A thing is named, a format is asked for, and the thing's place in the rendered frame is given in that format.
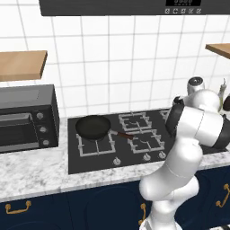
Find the wooden wall shelf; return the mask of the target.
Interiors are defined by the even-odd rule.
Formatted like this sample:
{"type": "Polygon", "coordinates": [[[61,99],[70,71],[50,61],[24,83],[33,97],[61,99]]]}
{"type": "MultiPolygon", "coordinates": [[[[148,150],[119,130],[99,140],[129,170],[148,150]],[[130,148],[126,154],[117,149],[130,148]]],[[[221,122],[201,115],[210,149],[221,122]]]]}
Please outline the wooden wall shelf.
{"type": "Polygon", "coordinates": [[[230,59],[230,43],[207,44],[206,49],[230,59]]]}
{"type": "Polygon", "coordinates": [[[46,50],[0,52],[0,82],[41,79],[46,50]]]}

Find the pale green bottle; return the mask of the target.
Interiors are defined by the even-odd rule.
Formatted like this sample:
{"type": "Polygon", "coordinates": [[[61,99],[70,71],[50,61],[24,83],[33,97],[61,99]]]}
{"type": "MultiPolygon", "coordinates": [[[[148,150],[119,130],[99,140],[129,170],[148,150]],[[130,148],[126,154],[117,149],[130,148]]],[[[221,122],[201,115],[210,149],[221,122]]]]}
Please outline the pale green bottle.
{"type": "Polygon", "coordinates": [[[218,93],[219,100],[220,100],[219,111],[221,111],[222,107],[223,107],[223,100],[224,100],[225,90],[226,90],[226,80],[224,78],[224,82],[220,85],[220,89],[219,89],[219,93],[218,93]]]}

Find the black toaster oven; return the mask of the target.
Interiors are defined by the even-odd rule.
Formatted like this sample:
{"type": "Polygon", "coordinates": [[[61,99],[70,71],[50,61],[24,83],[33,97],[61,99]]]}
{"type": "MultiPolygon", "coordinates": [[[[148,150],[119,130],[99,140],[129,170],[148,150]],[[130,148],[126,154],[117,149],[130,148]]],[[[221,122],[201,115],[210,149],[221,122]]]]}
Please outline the black toaster oven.
{"type": "Polygon", "coordinates": [[[58,146],[59,114],[53,84],[0,89],[0,154],[58,146]],[[37,113],[44,114],[43,119],[37,113]],[[41,133],[40,127],[47,132],[41,133]],[[48,146],[42,145],[47,139],[48,146]]]}

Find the black frying pan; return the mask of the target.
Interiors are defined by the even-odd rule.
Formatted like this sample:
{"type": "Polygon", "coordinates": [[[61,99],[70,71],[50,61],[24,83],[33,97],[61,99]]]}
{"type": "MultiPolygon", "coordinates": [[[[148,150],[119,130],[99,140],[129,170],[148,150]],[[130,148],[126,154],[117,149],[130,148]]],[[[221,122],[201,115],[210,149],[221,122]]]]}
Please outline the black frying pan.
{"type": "Polygon", "coordinates": [[[111,128],[111,122],[101,115],[89,115],[82,117],[75,124],[76,133],[87,140],[100,140],[108,134],[124,137],[132,140],[133,135],[118,132],[111,128]]]}

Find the dark grey range hood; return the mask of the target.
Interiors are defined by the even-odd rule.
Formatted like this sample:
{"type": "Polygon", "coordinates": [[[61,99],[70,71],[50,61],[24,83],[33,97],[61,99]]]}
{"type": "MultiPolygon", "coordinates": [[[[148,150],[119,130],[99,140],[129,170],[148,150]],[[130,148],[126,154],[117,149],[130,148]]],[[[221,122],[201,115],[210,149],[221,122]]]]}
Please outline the dark grey range hood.
{"type": "Polygon", "coordinates": [[[39,0],[42,16],[230,14],[230,0],[39,0]]]}

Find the navy cupboard door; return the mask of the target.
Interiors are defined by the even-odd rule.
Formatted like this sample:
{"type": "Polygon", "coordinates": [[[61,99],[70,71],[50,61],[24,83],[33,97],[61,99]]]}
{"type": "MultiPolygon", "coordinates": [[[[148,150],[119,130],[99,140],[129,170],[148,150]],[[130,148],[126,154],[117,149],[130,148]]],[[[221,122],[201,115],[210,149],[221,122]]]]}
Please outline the navy cupboard door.
{"type": "Polygon", "coordinates": [[[230,166],[196,173],[199,193],[176,211],[176,222],[183,230],[208,230],[230,224],[230,166]]]}
{"type": "Polygon", "coordinates": [[[140,208],[151,201],[139,193],[139,181],[101,186],[67,193],[74,230],[139,230],[140,208]]]}

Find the black gas hob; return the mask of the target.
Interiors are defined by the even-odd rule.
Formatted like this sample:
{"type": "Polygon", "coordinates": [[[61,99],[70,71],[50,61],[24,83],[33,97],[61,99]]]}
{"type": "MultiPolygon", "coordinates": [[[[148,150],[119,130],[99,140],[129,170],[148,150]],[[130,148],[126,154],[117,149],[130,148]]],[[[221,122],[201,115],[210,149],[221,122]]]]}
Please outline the black gas hob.
{"type": "Polygon", "coordinates": [[[165,161],[176,172],[184,169],[196,171],[202,155],[194,152],[174,153],[178,147],[175,139],[170,137],[164,126],[167,111],[135,111],[123,114],[110,114],[107,118],[113,130],[133,135],[132,140],[108,134],[100,140],[87,140],[80,137],[75,130],[78,118],[67,121],[68,131],[68,172],[88,173],[93,171],[120,168],[138,164],[165,161]],[[161,159],[159,152],[166,153],[161,159]],[[144,154],[151,156],[144,161],[144,154]],[[115,157],[121,164],[113,164],[115,157]]]}

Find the navy drawer front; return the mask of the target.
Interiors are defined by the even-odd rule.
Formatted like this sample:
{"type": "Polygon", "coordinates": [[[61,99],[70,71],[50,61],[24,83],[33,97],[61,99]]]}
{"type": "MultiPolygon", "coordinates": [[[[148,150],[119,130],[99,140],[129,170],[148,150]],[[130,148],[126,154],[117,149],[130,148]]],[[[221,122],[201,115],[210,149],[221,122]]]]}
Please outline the navy drawer front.
{"type": "Polygon", "coordinates": [[[0,230],[73,230],[66,195],[0,203],[0,230]]]}

